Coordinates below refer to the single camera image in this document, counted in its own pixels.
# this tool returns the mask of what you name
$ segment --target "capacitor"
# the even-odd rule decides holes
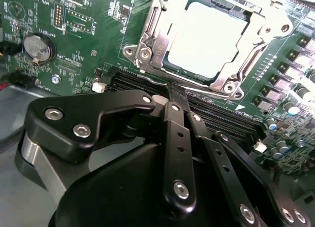
[[[307,165],[306,165],[305,163],[301,164],[301,170],[302,170],[303,172],[308,172],[308,171],[310,171],[310,169],[307,167]]]
[[[287,153],[288,150],[289,150],[289,148],[288,148],[288,146],[286,145],[285,141],[279,141],[279,142],[277,142],[276,146],[277,146],[279,152],[282,153],[282,154]]]
[[[285,103],[283,108],[289,115],[297,115],[300,112],[300,109],[292,102]]]
[[[313,83],[315,83],[315,73],[311,74],[310,77],[309,77],[309,79],[310,79]]]
[[[270,149],[270,153],[274,159],[279,159],[282,157],[282,154],[278,151],[276,147]]]
[[[270,130],[277,130],[277,128],[278,128],[274,118],[268,118],[266,120],[266,124],[267,124],[268,129],[270,129]]]
[[[305,142],[304,142],[304,140],[298,140],[298,141],[296,142],[296,146],[297,146],[298,148],[303,148],[303,147],[305,147]]]
[[[313,159],[307,159],[307,160],[305,161],[305,164],[306,164],[306,166],[307,166],[308,168],[314,168],[314,167],[315,167],[315,163],[314,163]]]
[[[313,93],[311,93],[307,88],[302,87],[296,93],[305,101],[309,102],[314,99]]]

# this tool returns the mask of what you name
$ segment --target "silver screw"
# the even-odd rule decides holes
[[[282,208],[283,216],[291,223],[294,223],[294,218],[288,210]]]
[[[146,96],[143,96],[142,99],[147,102],[147,103],[150,103],[151,102],[151,99],[146,97]]]
[[[172,105],[172,108],[176,111],[179,111],[179,108],[176,105]]]
[[[51,78],[51,81],[54,83],[54,84],[59,84],[61,82],[61,78],[59,77],[59,75],[56,75],[54,74]]]
[[[182,182],[179,182],[179,181],[175,182],[174,192],[181,199],[187,199],[189,197],[188,188]]]
[[[87,125],[79,124],[73,127],[73,133],[77,137],[87,138],[91,135],[91,130]]]
[[[231,79],[236,79],[236,78],[237,78],[237,75],[236,75],[236,74],[232,74],[232,75],[230,76],[230,78],[231,78]]]
[[[299,219],[300,222],[302,222],[304,224],[306,223],[304,216],[302,216],[302,214],[300,212],[298,212],[297,210],[294,210],[294,213],[296,214],[296,217]]]
[[[45,116],[50,120],[60,120],[63,118],[63,113],[55,108],[45,110]]]
[[[197,116],[197,115],[193,115],[193,117],[194,117],[194,119],[195,119],[195,120],[197,120],[198,122],[200,122],[200,121],[201,121],[201,118],[200,118],[199,116]]]
[[[228,141],[227,136],[225,136],[224,134],[221,134],[221,138],[222,138],[224,141]]]
[[[248,223],[254,224],[255,216],[247,206],[241,204],[240,211],[242,213],[242,216],[245,218],[245,220],[247,220]]]
[[[146,48],[142,48],[140,50],[140,57],[141,57],[141,59],[146,61],[151,57],[151,52]]]
[[[233,83],[228,83],[223,89],[226,93],[232,93],[235,90],[235,85]]]

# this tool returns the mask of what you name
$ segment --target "black metal clamp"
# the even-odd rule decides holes
[[[200,226],[212,226],[206,214],[210,203],[203,199],[209,194],[205,189],[215,186],[220,203],[225,203],[220,226],[311,226],[306,214],[233,139],[220,131],[211,137],[203,120],[190,112],[181,88],[172,85],[169,90],[171,101],[143,91],[120,91],[41,98],[29,105],[16,164],[59,203],[51,226],[98,226],[95,221],[99,226],[111,226],[112,221],[116,226],[126,221],[147,226],[148,218],[151,226],[192,226],[201,216],[205,219]],[[90,172],[94,150],[136,136],[146,138],[142,147]],[[193,153],[203,164],[196,164]],[[201,176],[196,168],[200,165],[205,167]],[[129,181],[127,174],[139,175]],[[202,187],[200,177],[211,185]],[[124,186],[129,188],[120,193]],[[118,204],[122,196],[127,200]],[[94,206],[102,214],[96,214]],[[124,206],[131,208],[124,211]]]

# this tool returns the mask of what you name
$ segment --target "mounting hole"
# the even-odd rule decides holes
[[[177,146],[177,149],[180,151],[180,152],[184,152],[185,149],[182,147],[182,146]]]
[[[229,173],[230,172],[230,169],[227,167],[227,166],[223,166],[223,169],[227,172],[227,173]]]
[[[239,99],[242,97],[242,93],[240,92],[237,92],[235,95],[234,95],[235,98]]]
[[[282,32],[287,32],[289,29],[290,29],[289,24],[285,24],[285,25],[283,25],[283,26],[281,27],[281,31],[282,31]]]
[[[222,156],[222,152],[220,152],[218,149],[216,149],[216,153],[217,153],[219,156]]]
[[[126,53],[127,55],[131,56],[131,55],[132,55],[132,50],[129,49],[129,48],[127,48],[127,49],[125,50],[125,53]]]

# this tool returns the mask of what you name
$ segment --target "electrolytic capacitor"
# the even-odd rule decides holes
[[[270,129],[270,130],[277,130],[277,128],[278,128],[274,118],[268,118],[266,120],[266,124],[267,124],[268,129]]]
[[[285,141],[279,141],[277,142],[277,148],[279,150],[280,153],[285,154],[288,152],[289,148],[286,145]]]
[[[283,108],[289,115],[297,115],[300,112],[300,109],[292,102],[287,102]]]
[[[297,91],[297,94],[299,95],[300,98],[302,98],[303,100],[307,102],[314,99],[313,93],[311,93],[307,88],[304,88],[304,87],[300,88]]]
[[[270,153],[274,159],[279,159],[282,156],[276,147],[271,148]]]
[[[311,74],[310,77],[309,77],[309,79],[310,79],[313,83],[315,83],[315,73]]]
[[[304,142],[304,140],[298,140],[298,141],[296,142],[296,146],[297,146],[298,148],[303,148],[303,147],[305,147],[305,142]]]

